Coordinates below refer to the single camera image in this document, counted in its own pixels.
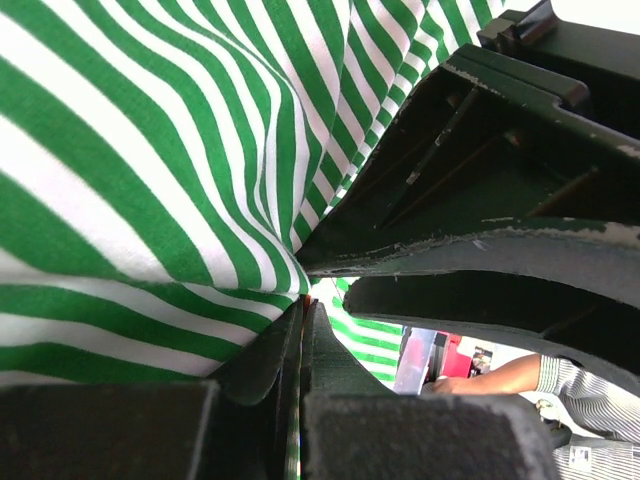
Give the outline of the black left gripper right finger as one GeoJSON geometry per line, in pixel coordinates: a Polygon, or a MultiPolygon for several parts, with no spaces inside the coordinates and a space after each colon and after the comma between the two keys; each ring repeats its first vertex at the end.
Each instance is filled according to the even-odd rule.
{"type": "Polygon", "coordinates": [[[552,445],[515,396],[398,395],[335,337],[324,305],[304,331],[305,479],[556,479],[552,445]]]}

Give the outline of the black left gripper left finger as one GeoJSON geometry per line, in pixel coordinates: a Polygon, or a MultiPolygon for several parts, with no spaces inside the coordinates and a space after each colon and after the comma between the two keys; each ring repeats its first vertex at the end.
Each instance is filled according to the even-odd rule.
{"type": "Polygon", "coordinates": [[[210,378],[1,391],[5,479],[282,479],[304,304],[210,378]]]}

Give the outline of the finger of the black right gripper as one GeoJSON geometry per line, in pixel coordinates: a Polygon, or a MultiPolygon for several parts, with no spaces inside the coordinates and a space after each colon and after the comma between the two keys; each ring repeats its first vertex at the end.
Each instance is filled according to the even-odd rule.
{"type": "Polygon", "coordinates": [[[467,45],[298,253],[315,276],[491,271],[639,296],[639,75],[467,45]]]}
{"type": "Polygon", "coordinates": [[[345,310],[559,356],[639,392],[639,310],[558,282],[491,272],[356,280],[345,310]]]}

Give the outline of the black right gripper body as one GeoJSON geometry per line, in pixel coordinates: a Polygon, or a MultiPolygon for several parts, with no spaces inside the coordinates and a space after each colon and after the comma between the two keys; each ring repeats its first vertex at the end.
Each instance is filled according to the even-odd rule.
{"type": "Polygon", "coordinates": [[[639,36],[560,19],[549,1],[507,10],[477,33],[483,48],[573,78],[590,91],[593,118],[639,133],[639,36]]]}

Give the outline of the green white striped garment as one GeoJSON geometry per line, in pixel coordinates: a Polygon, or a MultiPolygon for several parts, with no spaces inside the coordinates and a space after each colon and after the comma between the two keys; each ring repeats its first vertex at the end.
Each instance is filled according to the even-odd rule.
{"type": "Polygon", "coordinates": [[[501,1],[5,1],[1,381],[213,373],[501,1]]]}

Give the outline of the person's forearm in background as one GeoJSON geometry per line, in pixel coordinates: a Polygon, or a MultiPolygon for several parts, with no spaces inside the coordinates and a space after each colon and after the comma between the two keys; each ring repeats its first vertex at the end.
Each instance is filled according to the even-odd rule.
{"type": "Polygon", "coordinates": [[[541,356],[532,354],[512,360],[496,370],[467,380],[465,393],[512,395],[536,389],[541,371],[541,356]]]}

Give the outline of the person's hand in background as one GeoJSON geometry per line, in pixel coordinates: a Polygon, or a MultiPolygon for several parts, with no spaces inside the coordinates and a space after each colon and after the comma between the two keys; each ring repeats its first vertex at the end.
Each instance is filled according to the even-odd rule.
{"type": "Polygon", "coordinates": [[[475,385],[470,378],[440,377],[432,383],[431,391],[438,394],[471,395],[475,385]]]}

